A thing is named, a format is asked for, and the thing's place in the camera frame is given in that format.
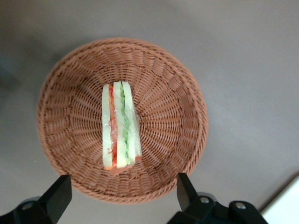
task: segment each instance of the white bread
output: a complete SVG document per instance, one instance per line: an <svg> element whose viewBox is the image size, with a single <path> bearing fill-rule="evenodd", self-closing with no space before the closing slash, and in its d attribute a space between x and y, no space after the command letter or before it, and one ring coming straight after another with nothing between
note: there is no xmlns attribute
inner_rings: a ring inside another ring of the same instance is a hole
<svg viewBox="0 0 299 224"><path fill-rule="evenodd" d="M114 82L113 84L114 106L116 110L117 120L117 161L116 167L123 168L128 164L126 157L127 146L123 137L123 129L125 128L125 119L121 113L121 82Z"/></svg>
<svg viewBox="0 0 299 224"><path fill-rule="evenodd" d="M111 152L111 127L110 110L109 110L109 85L104 85L102 93L102 123L103 123L103 165L104 167L112 167L112 153Z"/></svg>
<svg viewBox="0 0 299 224"><path fill-rule="evenodd" d="M139 125L136 119L135 107L132 98L131 87L128 82L122 82L124 93L125 93L125 113L130 121L129 132L128 132L128 148L129 158L134 164L135 158L141 156L141 143L139 135Z"/></svg>

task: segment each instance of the plastic wrap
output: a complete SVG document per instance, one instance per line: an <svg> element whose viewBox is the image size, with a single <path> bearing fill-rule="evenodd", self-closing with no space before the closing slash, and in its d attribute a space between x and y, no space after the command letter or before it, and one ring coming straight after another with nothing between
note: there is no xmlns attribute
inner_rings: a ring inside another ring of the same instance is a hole
<svg viewBox="0 0 299 224"><path fill-rule="evenodd" d="M103 165L117 175L142 157L138 116L128 82L104 85L102 124Z"/></svg>

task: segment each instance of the gray table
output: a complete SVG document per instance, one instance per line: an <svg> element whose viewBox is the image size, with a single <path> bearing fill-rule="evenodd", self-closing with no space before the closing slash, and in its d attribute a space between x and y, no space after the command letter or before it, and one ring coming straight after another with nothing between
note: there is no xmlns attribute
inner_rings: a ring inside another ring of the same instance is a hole
<svg viewBox="0 0 299 224"><path fill-rule="evenodd" d="M77 46L118 36L160 45L196 77L210 129L190 176L197 190L261 208L299 171L298 12L296 0L1 0L0 214L57 179L36 134L50 69ZM177 210L175 191L134 206L74 191L60 223L165 223Z"/></svg>

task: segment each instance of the tomato slice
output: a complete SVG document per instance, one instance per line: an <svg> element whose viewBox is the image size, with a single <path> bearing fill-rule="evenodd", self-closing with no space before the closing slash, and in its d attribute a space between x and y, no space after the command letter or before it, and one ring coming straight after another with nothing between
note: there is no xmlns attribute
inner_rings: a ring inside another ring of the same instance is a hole
<svg viewBox="0 0 299 224"><path fill-rule="evenodd" d="M109 110L110 110L110 121L111 126L111 141L112 141L112 166L116 167L117 163L117 122L115 115L114 97L113 97L113 85L109 85Z"/></svg>

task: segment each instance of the woven basket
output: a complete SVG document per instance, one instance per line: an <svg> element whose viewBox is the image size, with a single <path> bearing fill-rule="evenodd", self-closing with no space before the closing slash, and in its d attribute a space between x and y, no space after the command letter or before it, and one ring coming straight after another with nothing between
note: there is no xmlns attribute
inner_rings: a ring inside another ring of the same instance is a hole
<svg viewBox="0 0 299 224"><path fill-rule="evenodd" d="M140 115L142 161L111 176L102 165L101 96L104 84L128 81ZM204 150L206 105L182 63L164 49L135 39L84 45L54 67L40 93L39 139L51 165L72 185L102 201L134 204L176 187Z"/></svg>

